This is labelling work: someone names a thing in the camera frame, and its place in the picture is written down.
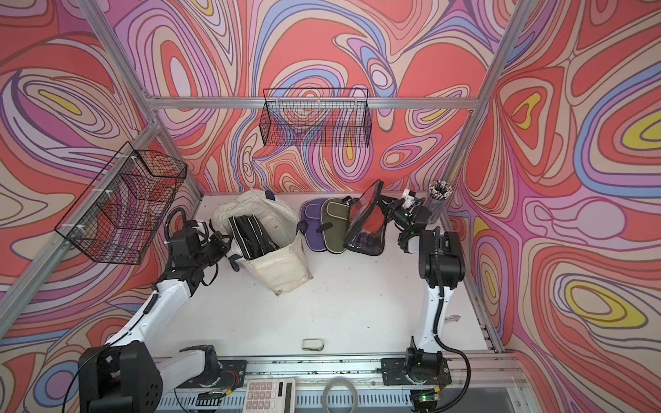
calculator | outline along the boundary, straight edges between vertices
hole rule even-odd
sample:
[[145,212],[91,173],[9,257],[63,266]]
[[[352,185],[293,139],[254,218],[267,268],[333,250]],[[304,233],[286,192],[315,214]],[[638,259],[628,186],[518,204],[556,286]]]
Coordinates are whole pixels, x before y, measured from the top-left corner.
[[244,413],[293,413],[294,379],[255,379],[246,384]]

canvas bag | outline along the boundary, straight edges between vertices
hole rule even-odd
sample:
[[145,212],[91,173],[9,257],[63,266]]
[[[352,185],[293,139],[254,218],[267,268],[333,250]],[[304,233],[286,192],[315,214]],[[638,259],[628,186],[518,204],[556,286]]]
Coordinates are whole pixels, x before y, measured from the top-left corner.
[[218,206],[211,221],[218,231],[231,234],[229,217],[239,215],[257,217],[280,249],[254,260],[246,260],[242,257],[237,243],[232,243],[228,257],[231,258],[234,254],[241,256],[234,262],[243,265],[276,295],[288,293],[312,280],[303,253],[301,234],[307,228],[299,226],[298,214],[287,203],[277,200],[271,192],[249,190],[236,200]]

aluminum frame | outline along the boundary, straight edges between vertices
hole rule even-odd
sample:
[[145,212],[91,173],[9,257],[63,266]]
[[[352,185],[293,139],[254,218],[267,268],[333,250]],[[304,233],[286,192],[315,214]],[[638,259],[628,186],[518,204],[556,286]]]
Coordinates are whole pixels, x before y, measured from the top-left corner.
[[[446,210],[444,209],[441,210],[440,219],[441,219],[441,223],[443,224],[443,228],[445,229],[452,228],[452,224],[450,223],[449,216]],[[486,328],[486,333],[488,334],[488,339],[491,340],[491,346],[494,352],[504,353],[505,347],[502,345],[502,342],[500,341],[500,337],[496,332],[493,323],[491,322],[491,318],[486,312],[485,304],[478,294],[478,289],[477,286],[475,285],[475,280],[473,279],[471,270],[468,268],[466,268],[466,274],[464,275],[463,278],[463,285],[466,287],[466,293],[468,293],[468,297],[471,300],[471,304],[473,305],[473,311],[477,316],[477,320],[480,322],[481,325],[485,326]]]
[[[157,125],[154,122],[150,122],[136,136],[133,146],[136,149],[146,149],[149,147],[157,129]],[[105,188],[119,173],[127,159],[127,157],[119,158],[99,180],[97,187]],[[76,210],[69,216],[69,219],[63,224],[76,224],[100,195],[100,191],[91,192],[82,200]],[[53,231],[51,241],[38,253],[37,259],[30,263],[28,268],[26,268],[23,274],[20,275],[14,284],[9,287],[2,299],[0,299],[0,338],[4,337],[5,333],[9,331],[25,307],[30,303],[34,295],[37,294],[37,291],[39,291],[71,248],[73,248],[73,245],[69,241]]]
[[[140,83],[133,66],[129,63],[129,59],[124,52],[122,45],[119,43],[117,35],[115,35],[115,31],[112,29],[106,15],[99,7],[97,0],[79,0],[78,4],[85,14],[90,26],[92,26],[99,42],[108,53],[111,64],[117,69],[117,72],[119,72],[123,80],[126,82],[136,104],[140,107],[148,120],[156,122],[161,128],[161,143],[163,144],[165,151],[168,155],[184,161],[184,157],[177,149],[175,141],[170,135],[168,129],[163,125],[157,111],[152,109],[149,106],[149,103],[147,103],[146,89]],[[193,193],[193,196],[197,198],[197,202],[199,202],[202,199],[202,193],[200,192],[195,179],[188,175],[186,177],[186,183],[188,184],[190,191]]]
[[[320,101],[347,100],[352,98],[315,98]],[[264,98],[260,97],[161,97],[149,96],[146,101],[152,109],[261,109]],[[475,109],[476,98],[368,98],[370,109]]]
[[468,119],[466,119],[461,135],[457,139],[457,145],[452,151],[450,159],[443,171],[442,179],[444,181],[453,184],[457,178],[459,169],[466,156],[468,145],[481,130],[482,125],[480,122],[483,120],[483,115],[486,114],[486,110],[488,109],[491,94],[496,90],[496,84],[505,70],[514,46],[516,46],[516,42],[521,36],[521,31],[525,26],[528,15],[536,4],[537,0],[520,0],[516,3],[512,17],[510,17],[505,33],[500,39],[494,58],[489,65],[489,69],[486,71],[485,79],[477,94],[477,107],[468,116]]
[[[492,352],[465,352],[471,362],[471,387],[525,388],[529,381],[515,354]],[[404,353],[350,354],[334,356],[260,356],[221,357],[248,361],[246,379],[294,377],[301,389],[323,389],[330,379],[338,375],[351,380],[357,389],[377,389],[384,386],[381,377],[381,359],[404,357]],[[444,357],[453,377],[447,387],[462,387],[466,378],[463,359],[446,352]],[[403,385],[402,389],[420,389],[425,386]]]
[[[457,145],[452,151],[450,160],[443,173],[444,180],[453,182],[459,171],[459,167],[463,162],[468,144],[472,141],[476,133],[479,132],[479,120],[482,118],[485,110],[488,108],[488,102],[491,94],[493,93],[496,83],[502,74],[508,58],[510,57],[514,46],[519,38],[520,32],[524,27],[527,16],[536,4],[537,0],[521,0],[517,2],[512,17],[505,29],[504,35],[494,53],[493,60],[486,71],[485,79],[478,92],[477,98],[370,98],[369,105],[374,109],[391,109],[391,108],[457,108],[469,109],[471,111],[468,116],[461,135],[457,140]],[[167,128],[164,127],[159,115],[158,109],[164,108],[262,108],[264,101],[262,98],[234,98],[234,97],[218,97],[218,98],[167,98],[160,96],[148,96],[145,87],[139,81],[139,78],[133,69],[128,57],[121,47],[117,36],[114,33],[110,23],[108,22],[105,14],[101,11],[97,0],[79,0],[80,8],[84,12],[87,20],[89,21],[92,29],[98,37],[100,43],[108,53],[111,63],[118,70],[120,76],[126,82],[129,90],[131,91],[136,104],[140,107],[145,117],[150,121],[149,127],[141,132],[141,138],[148,140],[146,143],[141,139],[134,141],[136,148],[144,148],[143,145],[148,146],[154,135],[160,134],[161,143],[166,149],[168,154],[183,160],[181,153],[176,147],[172,136]],[[152,128],[156,127],[157,130],[153,135],[144,138],[147,130],[153,131]],[[108,174],[101,180],[112,178],[111,172],[116,168],[108,171]],[[199,207],[202,194],[199,191],[194,179],[189,175],[187,183],[193,196],[196,198],[194,208]],[[79,213],[83,205],[81,204],[74,214]],[[449,224],[449,219],[444,211],[444,225]],[[58,242],[54,240],[51,242],[41,253],[40,258],[33,261],[32,264],[26,269],[24,274],[7,290],[6,294],[0,300],[0,337],[6,333],[11,327],[16,318],[20,315],[25,305],[27,305],[38,288],[43,284],[46,278],[51,274],[52,270],[57,266],[59,261],[64,257],[64,254],[69,250],[69,246],[65,245],[63,240]],[[495,352],[503,352],[502,344],[498,339],[495,329],[486,316],[484,306],[476,294],[475,284],[472,283],[472,278],[467,277],[466,283],[469,296],[475,312],[478,317],[481,317],[482,323],[486,326],[487,332],[490,336]]]

pink wall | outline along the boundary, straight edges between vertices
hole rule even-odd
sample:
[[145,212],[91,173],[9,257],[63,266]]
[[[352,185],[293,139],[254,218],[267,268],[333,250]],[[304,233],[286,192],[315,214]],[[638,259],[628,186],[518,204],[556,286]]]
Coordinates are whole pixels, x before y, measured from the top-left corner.
[[[507,1],[110,2],[148,93],[262,96],[267,87],[367,87],[372,96],[476,96]],[[205,192],[422,188],[467,111],[375,110],[369,149],[263,148],[259,110],[162,110]]]
[[451,199],[545,412],[661,411],[661,5],[541,1]]
[[[145,124],[74,1],[13,3],[0,5],[0,295]],[[187,188],[176,203],[190,210]],[[165,253],[157,239],[141,266],[119,266],[70,251],[0,340],[0,412],[60,411],[78,357],[142,304]]]

wire mesh basket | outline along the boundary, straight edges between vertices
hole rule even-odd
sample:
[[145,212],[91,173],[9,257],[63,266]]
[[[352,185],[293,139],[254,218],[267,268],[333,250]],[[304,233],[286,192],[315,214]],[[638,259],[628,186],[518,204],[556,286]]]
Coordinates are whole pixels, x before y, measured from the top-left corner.
[[365,88],[264,89],[259,129],[264,146],[369,147]]
[[138,265],[187,170],[161,152],[133,150],[82,218],[66,234],[58,229],[61,221],[56,231],[94,262]]

